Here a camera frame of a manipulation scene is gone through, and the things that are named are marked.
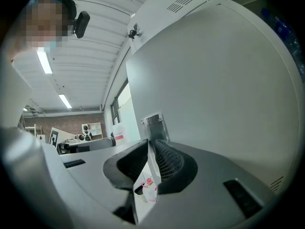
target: white ceiling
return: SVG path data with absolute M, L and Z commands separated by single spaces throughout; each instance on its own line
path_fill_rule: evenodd
M 33 88 L 29 105 L 47 112 L 66 112 L 58 94 L 65 94 L 74 110 L 99 109 L 114 64 L 127 40 L 127 24 L 146 0 L 74 0 L 77 13 L 90 21 L 85 35 L 64 38 L 62 47 L 47 53 L 52 75 L 46 75 L 36 51 L 14 60 L 15 68 Z

